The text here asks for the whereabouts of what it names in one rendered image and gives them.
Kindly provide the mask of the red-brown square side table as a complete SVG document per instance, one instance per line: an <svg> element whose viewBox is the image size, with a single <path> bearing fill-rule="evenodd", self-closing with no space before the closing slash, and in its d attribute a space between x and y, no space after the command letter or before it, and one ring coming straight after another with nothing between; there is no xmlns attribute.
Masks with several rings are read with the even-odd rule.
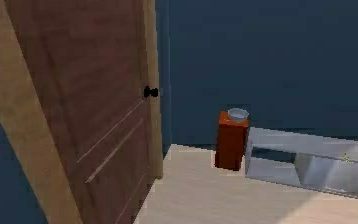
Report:
<svg viewBox="0 0 358 224"><path fill-rule="evenodd" d="M218 121L215 166L239 171L245 153L249 121L232 121L226 111L221 111Z"/></svg>

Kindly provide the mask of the pale grey low shelf unit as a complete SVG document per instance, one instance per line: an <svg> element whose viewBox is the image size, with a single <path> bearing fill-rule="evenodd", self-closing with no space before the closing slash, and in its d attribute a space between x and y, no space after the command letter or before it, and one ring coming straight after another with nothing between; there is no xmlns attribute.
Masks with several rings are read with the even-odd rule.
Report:
<svg viewBox="0 0 358 224"><path fill-rule="evenodd" d="M252 127L248 178L358 198L358 141Z"/></svg>

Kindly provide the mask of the black round door knob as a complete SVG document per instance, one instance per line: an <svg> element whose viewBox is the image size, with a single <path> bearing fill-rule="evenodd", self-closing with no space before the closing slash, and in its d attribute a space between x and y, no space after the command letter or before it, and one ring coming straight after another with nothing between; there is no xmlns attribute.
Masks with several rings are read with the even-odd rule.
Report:
<svg viewBox="0 0 358 224"><path fill-rule="evenodd" d="M150 88L149 86L146 86L143 90L143 94L145 98L157 97L159 95L159 90L157 88Z"/></svg>

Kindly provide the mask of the grey bowl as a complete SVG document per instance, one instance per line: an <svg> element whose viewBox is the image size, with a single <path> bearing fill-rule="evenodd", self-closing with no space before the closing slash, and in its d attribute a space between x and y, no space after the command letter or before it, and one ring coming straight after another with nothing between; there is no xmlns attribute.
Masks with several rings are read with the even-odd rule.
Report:
<svg viewBox="0 0 358 224"><path fill-rule="evenodd" d="M241 108L231 108L227 111L227 114L232 121L237 123L245 121L249 116L249 112Z"/></svg>

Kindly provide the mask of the brown wooden room door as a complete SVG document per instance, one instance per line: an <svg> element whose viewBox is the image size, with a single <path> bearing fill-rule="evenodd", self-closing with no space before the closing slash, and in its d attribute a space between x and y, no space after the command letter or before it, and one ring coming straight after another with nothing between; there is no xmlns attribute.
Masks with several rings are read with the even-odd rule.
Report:
<svg viewBox="0 0 358 224"><path fill-rule="evenodd" d="M151 183L142 0L4 0L84 224L133 224Z"/></svg>

